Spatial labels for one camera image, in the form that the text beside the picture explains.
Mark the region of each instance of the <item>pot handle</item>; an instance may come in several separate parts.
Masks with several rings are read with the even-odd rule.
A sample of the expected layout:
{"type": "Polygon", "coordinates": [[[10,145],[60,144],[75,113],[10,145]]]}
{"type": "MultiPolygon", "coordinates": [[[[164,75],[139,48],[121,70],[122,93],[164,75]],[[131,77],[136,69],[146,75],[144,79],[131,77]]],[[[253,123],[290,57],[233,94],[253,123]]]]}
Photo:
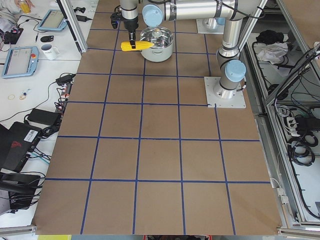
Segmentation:
{"type": "Polygon", "coordinates": [[[160,54],[162,54],[164,51],[152,51],[152,53],[153,54],[155,54],[155,55],[160,55],[160,54]]]}

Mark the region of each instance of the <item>light blue joint cap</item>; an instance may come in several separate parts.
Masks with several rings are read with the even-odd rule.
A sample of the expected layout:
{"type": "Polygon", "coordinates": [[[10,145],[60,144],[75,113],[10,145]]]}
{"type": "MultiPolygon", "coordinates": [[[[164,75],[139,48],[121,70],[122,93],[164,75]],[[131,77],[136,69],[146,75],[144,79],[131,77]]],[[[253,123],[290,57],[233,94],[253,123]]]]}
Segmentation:
{"type": "Polygon", "coordinates": [[[152,4],[148,4],[143,7],[142,15],[145,24],[149,27],[159,26],[164,19],[161,9],[152,4]]]}
{"type": "Polygon", "coordinates": [[[241,61],[234,59],[226,64],[224,72],[231,82],[238,83],[244,79],[246,71],[246,66],[241,61]]]}
{"type": "Polygon", "coordinates": [[[219,25],[225,25],[226,24],[226,18],[225,17],[217,17],[216,19],[216,23],[219,25]]]}

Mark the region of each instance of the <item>brown table surface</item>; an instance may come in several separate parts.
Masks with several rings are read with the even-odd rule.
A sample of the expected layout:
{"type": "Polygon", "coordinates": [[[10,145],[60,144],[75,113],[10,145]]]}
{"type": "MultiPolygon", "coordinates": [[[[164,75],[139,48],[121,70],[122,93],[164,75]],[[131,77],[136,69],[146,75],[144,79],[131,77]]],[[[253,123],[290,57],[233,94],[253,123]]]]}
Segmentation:
{"type": "Polygon", "coordinates": [[[37,234],[277,234],[247,94],[246,109],[207,107],[203,77],[220,76],[222,36],[197,34],[195,20],[166,22],[174,53],[150,62],[120,50],[128,33],[110,25],[118,4],[98,3],[33,220],[37,234]]]}

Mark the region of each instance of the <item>yellow bottle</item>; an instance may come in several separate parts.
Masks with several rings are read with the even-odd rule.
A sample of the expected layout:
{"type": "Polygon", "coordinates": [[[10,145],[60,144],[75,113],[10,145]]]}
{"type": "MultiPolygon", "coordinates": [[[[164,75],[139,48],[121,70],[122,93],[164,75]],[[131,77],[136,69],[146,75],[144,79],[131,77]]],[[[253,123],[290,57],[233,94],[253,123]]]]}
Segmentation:
{"type": "Polygon", "coordinates": [[[19,7],[21,8],[22,12],[25,14],[31,13],[31,9],[26,0],[19,0],[18,1],[19,7]]]}

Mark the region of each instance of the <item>stainless steel pot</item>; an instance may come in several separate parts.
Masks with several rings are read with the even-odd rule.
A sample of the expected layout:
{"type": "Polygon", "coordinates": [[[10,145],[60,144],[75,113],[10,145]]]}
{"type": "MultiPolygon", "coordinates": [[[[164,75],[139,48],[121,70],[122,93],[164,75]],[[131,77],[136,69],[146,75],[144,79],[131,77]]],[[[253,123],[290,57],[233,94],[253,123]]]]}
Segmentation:
{"type": "Polygon", "coordinates": [[[174,49],[174,35],[165,27],[147,27],[140,34],[140,41],[153,43],[154,46],[142,50],[142,56],[151,62],[163,62],[171,57],[174,49]]]}

